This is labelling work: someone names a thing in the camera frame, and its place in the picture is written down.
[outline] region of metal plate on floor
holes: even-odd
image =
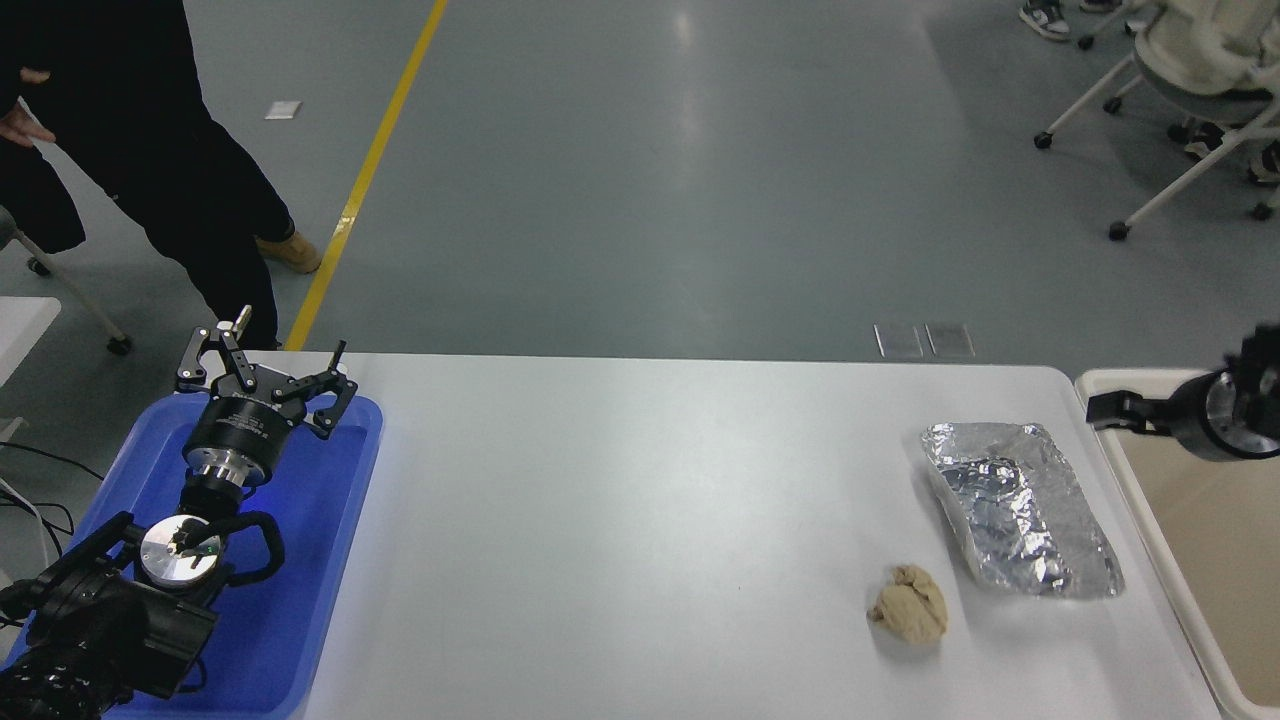
[[[292,120],[302,108],[301,100],[276,100],[266,110],[268,120]]]
[[[879,343],[881,357],[902,360],[924,357],[920,347],[920,334],[915,325],[906,323],[876,323],[876,342]]]
[[[973,341],[964,323],[925,323],[929,347],[938,357],[973,357]]]

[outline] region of sneaker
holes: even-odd
[[[1280,184],[1280,141],[1267,145],[1262,155],[1249,160],[1249,182],[1267,187]]]
[[[1071,28],[1062,19],[1062,8],[1056,0],[1028,0],[1018,10],[1018,17],[1032,26],[1032,29],[1041,33],[1042,37],[1056,42],[1070,40]]]
[[[294,232],[283,242],[266,242],[261,238],[253,240],[257,242],[257,251],[262,258],[279,260],[294,273],[305,275],[314,273],[320,266],[320,251],[316,250],[316,246],[311,245],[311,241],[302,237],[300,232]]]
[[[1085,13],[1114,13],[1124,5],[1124,0],[1080,0],[1080,9]]]
[[[1203,160],[1208,154],[1222,146],[1222,136],[1226,131],[1213,123],[1201,123],[1192,136],[1192,141],[1183,146],[1183,152],[1192,160]]]

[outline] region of aluminum foil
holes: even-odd
[[[1124,591],[1075,471],[1041,425],[943,423],[920,438],[933,491],[983,584],[1071,598]]]

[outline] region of tan boot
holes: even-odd
[[[294,232],[289,236],[289,240],[284,242],[266,242],[265,240],[257,241],[257,251],[262,258],[269,258],[271,260],[279,260],[289,266],[294,273],[307,274],[314,273],[316,268],[320,266],[320,251],[316,246],[311,245],[311,241],[302,237],[302,233]]]

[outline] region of cable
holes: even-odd
[[[20,502],[22,505],[26,505],[27,509],[31,510],[31,514],[36,516],[36,527],[37,527],[36,536],[40,538],[40,552],[45,557],[45,566],[47,568],[49,565],[52,565],[52,560],[49,559],[49,542],[45,541],[45,530],[47,530],[47,528],[45,528],[44,515],[41,515],[40,510],[37,510],[35,505],[27,501],[26,497],[18,495],[18,491],[13,489],[13,487],[9,483],[4,482],[4,479],[0,479],[0,488],[6,489],[15,501]]]
[[[4,498],[8,500],[8,502],[0,502],[0,507],[17,507],[17,509],[22,510],[23,512],[26,512],[27,515],[31,515],[31,509],[27,507],[26,505],[22,505],[20,502],[14,501],[13,496],[9,495],[8,492],[0,489],[0,497],[4,497]],[[42,507],[45,505],[56,505],[56,503],[50,503],[50,502],[32,502],[32,505],[35,505],[36,507]],[[58,530],[59,533],[63,533],[63,534],[65,534],[68,537],[72,536],[72,534],[74,534],[74,530],[68,530],[67,528],[60,528],[60,527],[50,523],[47,518],[41,518],[40,520],[41,520],[41,524],[45,527],[45,530],[49,533],[49,539],[54,541],[54,550],[56,550],[58,551],[58,556],[61,557],[63,556],[63,543],[58,539],[58,536],[54,534],[54,530]]]
[[[14,450],[22,450],[22,451],[26,451],[26,452],[35,452],[36,455],[40,455],[40,456],[44,456],[44,457],[49,457],[50,460],[58,460],[60,462],[67,462],[68,465],[76,465],[77,468],[79,468],[81,470],[84,470],[90,475],[93,475],[99,480],[104,479],[100,473],[95,473],[92,469],[90,469],[88,465],[84,465],[82,462],[77,462],[76,460],[72,460],[70,457],[63,457],[61,455],[54,455],[52,452],[45,452],[44,450],[40,450],[38,447],[31,447],[29,445],[22,445],[22,443],[18,443],[18,442],[8,442],[8,441],[0,441],[0,447],[12,447]]]
[[[22,510],[23,512],[27,512],[28,515],[31,515],[31,511],[27,510],[27,506],[23,505],[23,503],[20,503],[20,502],[14,502],[13,498],[9,497],[9,493],[6,493],[4,491],[0,491],[0,497],[4,498],[4,501],[0,502],[0,507],[17,507],[17,509]],[[56,502],[32,502],[32,505],[35,505],[36,507],[52,507],[52,506],[55,506],[58,503]],[[54,524],[54,521],[50,520],[49,518],[45,518],[45,527],[49,528],[49,529],[51,529],[51,530],[58,530],[59,533],[63,533],[64,536],[74,536],[76,534],[76,525],[72,525],[70,529],[68,529],[68,528],[64,528],[61,525]]]

